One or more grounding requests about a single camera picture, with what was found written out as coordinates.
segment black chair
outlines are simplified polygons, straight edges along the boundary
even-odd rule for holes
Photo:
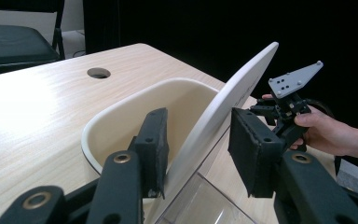
[[[61,31],[64,1],[0,0],[0,10],[57,13],[52,45],[33,28],[0,25],[0,74],[65,59]]]

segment chair seat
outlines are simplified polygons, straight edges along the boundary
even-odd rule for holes
[[[0,25],[0,66],[16,63],[32,66],[56,62],[59,59],[60,55],[35,29]]]

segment black backdrop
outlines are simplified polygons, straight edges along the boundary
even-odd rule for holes
[[[269,92],[268,79],[322,61],[324,68],[299,92],[327,103],[336,118],[358,128],[358,1],[126,0],[104,7],[85,21],[87,48],[115,39],[111,49],[146,43],[227,81],[269,43],[280,43],[253,92]],[[112,25],[118,11],[119,23]],[[102,22],[101,15],[106,15]],[[117,36],[88,33],[119,28]]]

